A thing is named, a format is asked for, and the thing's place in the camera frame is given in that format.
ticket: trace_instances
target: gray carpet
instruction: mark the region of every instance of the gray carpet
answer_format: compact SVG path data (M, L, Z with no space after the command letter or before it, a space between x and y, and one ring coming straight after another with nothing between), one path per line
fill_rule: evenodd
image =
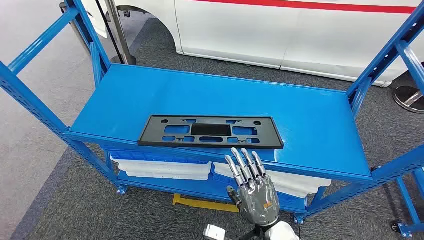
M173 39L158 20L150 19L131 50L142 66L190 71L255 80L345 90L345 81L231 62L176 54ZM391 86L411 85L404 74ZM392 100L390 88L371 87L356 120L370 167L377 167L424 142L423 116L407 112ZM90 146L99 156L102 151ZM411 176L404 177L418 212L424 211ZM333 181L328 192L345 182ZM68 149L40 195L19 224L12 239L202 239L206 224L240 237L252 226L237 213L172 206L170 193L128 189L124 196L105 178ZM281 212L295 232L291 214ZM304 240L397 240L389 223L411 222L394 182L373 189L308 218L301 226ZM424 239L423 233L414 239Z

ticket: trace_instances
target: shelf caster wheel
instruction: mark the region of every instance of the shelf caster wheel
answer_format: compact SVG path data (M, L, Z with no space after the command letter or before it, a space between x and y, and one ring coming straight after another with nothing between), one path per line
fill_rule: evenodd
M401 229L399 228L399 224L401 224L402 222L400 220L394 220L392 222L390 222L390 228L393 232L396 233L401 233Z
M303 225L305 223L305 220L302 216L294 215L294 223Z
M119 186L118 191L116 191L119 195L124 195L127 193L128 186Z
M400 220L394 220L390 223L393 232L400 233L403 238L412 238L412 233L408 229L408 224L403 224Z

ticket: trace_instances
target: lower shelf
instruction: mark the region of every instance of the lower shelf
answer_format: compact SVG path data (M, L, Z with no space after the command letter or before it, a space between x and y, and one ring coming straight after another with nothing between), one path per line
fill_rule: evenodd
M164 179L150 177L127 176L125 171L120 171L118 184L132 187L158 190L175 194L183 194L198 198L212 199L230 202L227 195L226 184L213 180L212 175L206 181L201 180L181 180ZM292 213L305 213L305 199L278 193L280 209Z

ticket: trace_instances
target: yellow bar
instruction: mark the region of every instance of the yellow bar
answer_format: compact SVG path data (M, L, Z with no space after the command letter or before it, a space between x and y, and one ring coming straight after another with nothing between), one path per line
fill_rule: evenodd
M181 199L181 194L175 193L173 195L172 205L175 206L176 203L179 203Z
M182 204L194 208L201 208L201 209L212 209L212 210L219 210L219 211L226 211L231 213L238 213L239 209L230 204L225 203L217 203L217 202L210 202L210 201L201 201L201 200L194 200L194 199L187 199L181 197L180 194L175 193L173 195L172 205L175 204Z

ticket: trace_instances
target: white storage bin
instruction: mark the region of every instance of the white storage bin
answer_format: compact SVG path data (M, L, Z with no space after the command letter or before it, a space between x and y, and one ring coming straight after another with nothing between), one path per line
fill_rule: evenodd
M229 178L233 177L233 173L231 172L228 164L217 162L214 162L213 164L215 166L216 174ZM267 170L266 173L271 176L272 182L274 183L275 190L277 192L292 195L302 199L306 198L308 194L316 194L319 187L331 185L330 179L269 170Z
M157 179L184 179L206 181L211 172L212 162L207 164L179 163L165 161L144 160L110 160L119 164L119 169L125 171L129 177L157 178Z

